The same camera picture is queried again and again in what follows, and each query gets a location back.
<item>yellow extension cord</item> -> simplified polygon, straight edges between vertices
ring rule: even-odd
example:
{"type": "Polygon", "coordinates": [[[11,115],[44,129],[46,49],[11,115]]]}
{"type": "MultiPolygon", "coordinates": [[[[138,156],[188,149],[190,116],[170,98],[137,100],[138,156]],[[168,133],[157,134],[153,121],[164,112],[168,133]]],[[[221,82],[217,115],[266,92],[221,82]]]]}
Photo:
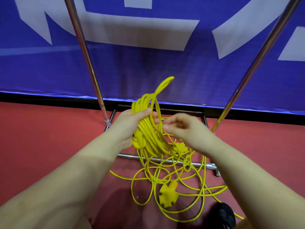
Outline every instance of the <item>yellow extension cord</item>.
{"type": "MultiPolygon", "coordinates": [[[[164,120],[165,118],[161,118],[161,112],[160,112],[160,107],[158,104],[158,101],[156,99],[156,96],[168,85],[170,84],[170,82],[174,79],[174,77],[168,77],[167,79],[165,79],[156,89],[155,93],[152,94],[145,94],[142,96],[142,98],[140,98],[137,101],[134,101],[132,103],[132,113],[136,113],[138,111],[142,111],[144,109],[147,108],[151,108],[151,110],[153,110],[154,105],[156,107],[156,112],[158,113],[158,118],[164,120]]],[[[160,211],[169,219],[175,221],[175,222],[179,222],[179,223],[188,223],[188,222],[193,222],[195,221],[202,213],[202,210],[204,208],[204,198],[207,196],[212,196],[213,198],[216,199],[216,201],[220,202],[220,200],[216,197],[216,195],[222,193],[223,191],[225,191],[227,189],[227,186],[223,185],[223,186],[215,186],[215,187],[207,187],[205,184],[205,180],[206,180],[206,161],[207,158],[205,156],[202,157],[202,162],[201,162],[201,166],[196,169],[193,165],[192,165],[192,155],[195,153],[194,150],[192,150],[191,148],[188,148],[187,151],[185,152],[181,152],[178,148],[178,146],[176,145],[176,141],[177,139],[175,139],[174,141],[172,140],[170,134],[167,134],[166,132],[164,132],[162,130],[162,123],[159,124],[155,124],[153,121],[153,117],[152,114],[150,114],[148,117],[146,117],[145,119],[141,120],[139,122],[139,126],[137,131],[134,134],[133,137],[133,145],[135,146],[135,148],[137,148],[137,153],[138,156],[140,158],[140,161],[143,165],[143,168],[140,169],[137,173],[135,173],[133,178],[125,178],[125,177],[121,177],[119,175],[117,175],[116,173],[112,172],[110,170],[110,173],[112,173],[114,176],[124,179],[124,180],[131,180],[131,193],[132,193],[132,198],[135,201],[136,204],[138,205],[145,205],[149,202],[149,200],[151,199],[152,194],[154,195],[155,201],[160,209],[160,211]],[[164,136],[168,136],[168,138],[170,139],[171,143],[168,143],[165,139],[164,136]],[[173,164],[170,165],[164,165],[164,161],[159,163],[155,163],[153,161],[151,161],[150,159],[153,157],[160,157],[161,160],[163,160],[163,156],[165,156],[165,160],[172,160],[173,164]],[[178,161],[183,162],[183,166],[180,168],[176,167],[176,164],[178,161]],[[167,170],[168,167],[174,167],[174,171],[170,173],[170,171],[167,170]],[[204,169],[204,174],[203,174],[203,178],[201,177],[201,175],[199,174],[200,170],[204,169]],[[159,178],[160,175],[160,171],[164,170],[165,172],[167,172],[168,174],[164,177],[164,178],[159,178]],[[188,176],[188,177],[183,177],[181,178],[181,175],[183,172],[190,172],[191,170],[193,170],[195,173],[188,176]],[[141,172],[144,171],[146,178],[136,178],[137,175],[141,172]],[[177,175],[177,178],[175,179],[171,179],[171,176],[173,174],[177,175]],[[191,186],[188,186],[187,184],[184,183],[184,180],[198,176],[200,183],[201,183],[201,188],[193,188],[191,186]],[[136,180],[149,180],[152,184],[151,187],[151,192],[150,195],[147,199],[147,201],[145,201],[144,203],[139,203],[137,202],[137,200],[134,197],[134,193],[133,193],[133,183],[136,180]],[[157,184],[167,184],[170,181],[176,180],[177,182],[179,181],[182,185],[184,185],[185,187],[192,189],[194,191],[198,191],[197,194],[181,194],[178,193],[178,195],[181,196],[192,196],[192,197],[196,197],[195,200],[186,208],[179,210],[179,211],[169,211],[166,210],[165,208],[163,208],[158,200],[157,200],[157,194],[156,194],[156,185],[157,184]],[[211,190],[212,189],[220,189],[219,191],[212,193],[211,190]],[[188,219],[188,220],[178,220],[175,219],[171,216],[169,216],[168,214],[178,214],[178,213],[182,213],[187,211],[189,208],[191,208],[194,204],[196,204],[196,202],[199,200],[199,198],[202,197],[202,203],[201,203],[201,207],[200,210],[198,212],[198,214],[193,217],[192,219],[188,219]]],[[[238,214],[235,214],[235,216],[239,217],[240,219],[244,219],[242,216],[239,216],[238,214]]]]}

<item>left hand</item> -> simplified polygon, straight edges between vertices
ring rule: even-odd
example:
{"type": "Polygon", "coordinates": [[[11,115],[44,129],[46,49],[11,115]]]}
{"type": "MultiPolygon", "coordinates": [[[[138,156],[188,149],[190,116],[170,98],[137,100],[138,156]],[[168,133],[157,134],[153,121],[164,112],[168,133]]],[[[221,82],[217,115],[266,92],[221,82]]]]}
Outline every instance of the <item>left hand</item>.
{"type": "MultiPolygon", "coordinates": [[[[116,138],[115,143],[119,151],[127,149],[132,146],[132,135],[139,125],[139,121],[149,116],[151,109],[139,111],[132,114],[132,110],[123,111],[115,122],[110,126],[106,133],[111,134],[111,137],[116,138]]],[[[156,112],[152,113],[155,124],[160,123],[160,119],[156,112]]]]}

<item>right hand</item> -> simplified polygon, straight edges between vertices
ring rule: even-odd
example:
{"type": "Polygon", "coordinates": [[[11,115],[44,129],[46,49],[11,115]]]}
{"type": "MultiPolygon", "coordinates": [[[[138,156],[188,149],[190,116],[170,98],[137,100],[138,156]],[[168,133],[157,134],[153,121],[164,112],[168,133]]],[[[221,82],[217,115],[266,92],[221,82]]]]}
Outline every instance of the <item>right hand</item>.
{"type": "Polygon", "coordinates": [[[201,121],[185,113],[175,114],[163,121],[163,130],[209,158],[221,142],[201,121]]]}

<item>red floor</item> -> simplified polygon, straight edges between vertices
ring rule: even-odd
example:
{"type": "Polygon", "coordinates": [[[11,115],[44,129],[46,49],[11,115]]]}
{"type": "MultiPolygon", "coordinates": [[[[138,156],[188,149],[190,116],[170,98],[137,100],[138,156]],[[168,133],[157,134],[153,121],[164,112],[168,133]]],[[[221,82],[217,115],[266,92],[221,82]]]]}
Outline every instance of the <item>red floor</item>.
{"type": "MultiPolygon", "coordinates": [[[[87,109],[0,102],[0,117],[0,205],[65,162],[105,128],[102,113],[87,109]]],[[[208,119],[209,126],[215,121],[208,119]]],[[[216,135],[305,197],[304,126],[224,120],[216,135]]],[[[112,166],[114,172],[125,177],[132,177],[139,169],[139,162],[125,159],[116,159],[112,166]]],[[[170,221],[154,199],[144,207],[136,205],[130,184],[112,174],[105,178],[87,212],[93,228],[200,227],[202,217],[183,225],[170,221]]],[[[198,180],[194,178],[190,184],[195,187],[198,180]]],[[[208,171],[207,185],[219,184],[223,180],[208,171]]],[[[144,201],[150,183],[137,181],[134,189],[138,200],[144,201]]],[[[187,190],[179,187],[178,191],[187,190]]],[[[244,216],[229,190],[218,198],[244,216]]],[[[173,208],[181,209],[191,201],[191,197],[180,196],[173,208]]],[[[212,197],[205,199],[204,213],[213,203],[212,197]]],[[[195,205],[178,218],[194,216],[198,207],[195,205]]]]}

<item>blue fabric backdrop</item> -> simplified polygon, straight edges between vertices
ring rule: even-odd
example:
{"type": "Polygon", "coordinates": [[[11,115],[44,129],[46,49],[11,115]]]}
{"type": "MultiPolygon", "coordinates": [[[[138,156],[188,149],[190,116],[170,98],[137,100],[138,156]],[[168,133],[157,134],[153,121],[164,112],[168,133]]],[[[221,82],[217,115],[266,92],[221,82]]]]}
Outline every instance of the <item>blue fabric backdrop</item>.
{"type": "MultiPolygon", "coordinates": [[[[124,0],[84,0],[86,11],[94,13],[200,20],[184,51],[88,42],[103,97],[134,100],[174,76],[159,101],[225,106],[275,23],[219,59],[212,30],[249,1],[152,0],[152,9],[141,9],[124,7],[124,0]]],[[[20,19],[14,0],[0,1],[0,91],[94,98],[76,37],[46,16],[52,45],[20,19]]],[[[235,108],[305,115],[305,62],[278,60],[297,26],[305,26],[305,1],[235,108]]]]}

